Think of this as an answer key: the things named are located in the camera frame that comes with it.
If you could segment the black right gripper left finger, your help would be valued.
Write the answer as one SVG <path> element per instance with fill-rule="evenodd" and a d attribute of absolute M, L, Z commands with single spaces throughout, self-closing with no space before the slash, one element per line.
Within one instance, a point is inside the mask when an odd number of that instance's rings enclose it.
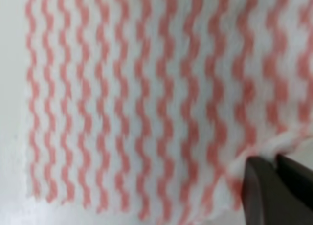
<path fill-rule="evenodd" d="M 313 208 L 307 207 L 286 187 L 277 166 L 260 157 L 249 157 L 241 192 L 248 225 L 311 225 Z"/>

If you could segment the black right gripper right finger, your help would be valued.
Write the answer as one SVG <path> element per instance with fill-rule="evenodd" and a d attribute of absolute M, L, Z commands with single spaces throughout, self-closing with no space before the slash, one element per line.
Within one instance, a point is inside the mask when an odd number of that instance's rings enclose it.
<path fill-rule="evenodd" d="M 278 155 L 277 173 L 286 187 L 307 207 L 313 207 L 313 171 L 302 164 Z"/>

